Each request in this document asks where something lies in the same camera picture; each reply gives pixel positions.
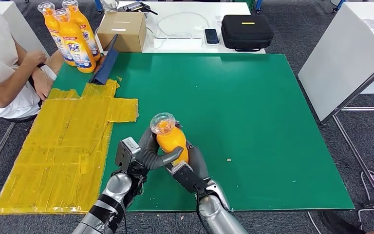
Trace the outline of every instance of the shoe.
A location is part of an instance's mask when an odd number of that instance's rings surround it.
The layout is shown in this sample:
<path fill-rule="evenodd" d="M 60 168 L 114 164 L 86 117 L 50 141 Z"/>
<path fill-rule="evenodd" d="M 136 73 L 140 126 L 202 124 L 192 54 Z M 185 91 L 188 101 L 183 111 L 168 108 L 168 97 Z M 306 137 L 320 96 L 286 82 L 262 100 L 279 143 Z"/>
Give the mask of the shoe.
<path fill-rule="evenodd" d="M 321 211 L 319 217 L 325 227 L 335 234 L 365 234 L 366 232 L 346 222 L 333 211 Z"/>

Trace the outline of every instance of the cardboard box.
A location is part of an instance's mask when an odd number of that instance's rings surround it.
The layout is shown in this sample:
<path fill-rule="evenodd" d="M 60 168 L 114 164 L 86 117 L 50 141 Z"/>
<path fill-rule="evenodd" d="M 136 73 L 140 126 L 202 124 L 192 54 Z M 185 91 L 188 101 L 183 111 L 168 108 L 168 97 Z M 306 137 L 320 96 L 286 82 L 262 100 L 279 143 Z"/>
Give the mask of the cardboard box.
<path fill-rule="evenodd" d="M 141 12 L 106 12 L 97 35 L 103 49 L 118 34 L 114 48 L 119 52 L 142 52 L 146 20 Z"/>

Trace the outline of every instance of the black zipper case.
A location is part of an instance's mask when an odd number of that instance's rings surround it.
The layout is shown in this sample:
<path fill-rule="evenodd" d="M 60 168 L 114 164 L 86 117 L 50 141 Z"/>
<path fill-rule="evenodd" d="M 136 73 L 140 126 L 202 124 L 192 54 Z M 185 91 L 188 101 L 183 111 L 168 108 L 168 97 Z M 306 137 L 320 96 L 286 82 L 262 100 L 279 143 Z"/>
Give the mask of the black zipper case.
<path fill-rule="evenodd" d="M 258 51 L 270 45 L 274 33 L 264 15 L 226 15 L 222 36 L 229 49 Z"/>

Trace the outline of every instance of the orange detergent bottle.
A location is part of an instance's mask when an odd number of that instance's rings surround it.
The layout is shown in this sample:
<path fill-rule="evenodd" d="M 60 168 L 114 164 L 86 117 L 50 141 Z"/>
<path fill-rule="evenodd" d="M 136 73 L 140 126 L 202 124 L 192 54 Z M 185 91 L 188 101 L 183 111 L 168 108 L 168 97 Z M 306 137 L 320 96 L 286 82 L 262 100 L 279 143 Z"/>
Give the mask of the orange detergent bottle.
<path fill-rule="evenodd" d="M 64 0 L 62 1 L 62 7 L 70 11 L 71 20 L 81 29 L 82 35 L 84 36 L 85 41 L 87 42 L 95 61 L 98 61 L 100 58 L 100 54 L 98 46 L 95 42 L 94 33 L 91 29 L 88 19 L 79 11 L 78 1 Z"/>
<path fill-rule="evenodd" d="M 188 163 L 188 150 L 186 136 L 181 129 L 175 126 L 175 118 L 170 113 L 159 113 L 150 122 L 151 131 L 157 134 L 157 142 L 165 153 L 170 153 L 181 146 L 183 152 L 172 164 L 175 166 L 181 161 Z"/>
<path fill-rule="evenodd" d="M 38 5 L 38 10 L 44 15 L 45 25 L 55 41 L 56 46 L 64 57 L 65 62 L 70 66 L 75 66 L 71 53 L 65 41 L 59 35 L 59 23 L 54 18 L 55 5 L 52 2 L 44 1 Z"/>
<path fill-rule="evenodd" d="M 64 8 L 58 9 L 54 15 L 59 22 L 60 35 L 65 40 L 65 44 L 68 46 L 78 70 L 83 73 L 93 72 L 96 66 L 95 59 L 91 55 L 91 50 L 81 30 L 75 23 L 70 21 L 68 10 Z"/>

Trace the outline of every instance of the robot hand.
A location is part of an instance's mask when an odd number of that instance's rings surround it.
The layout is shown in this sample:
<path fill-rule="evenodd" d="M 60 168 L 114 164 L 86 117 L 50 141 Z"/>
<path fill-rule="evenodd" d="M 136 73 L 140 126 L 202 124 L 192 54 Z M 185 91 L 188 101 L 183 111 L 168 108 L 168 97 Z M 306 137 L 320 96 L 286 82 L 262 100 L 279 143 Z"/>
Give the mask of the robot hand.
<path fill-rule="evenodd" d="M 125 210 L 137 195 L 143 193 L 143 184 L 150 170 L 178 159 L 182 147 L 158 156 L 156 135 L 148 128 L 139 144 L 132 137 L 118 143 L 115 163 L 119 167 L 90 211 L 81 220 L 73 234 L 113 234 L 124 217 Z"/>
<path fill-rule="evenodd" d="M 227 198 L 221 186 L 209 177 L 200 149 L 189 141 L 186 147 L 189 163 L 182 161 L 174 167 L 167 165 L 166 168 L 187 191 L 196 193 L 196 212 L 202 224 L 200 215 L 205 218 L 214 234 L 247 234 L 243 226 L 228 212 L 230 205 Z"/>

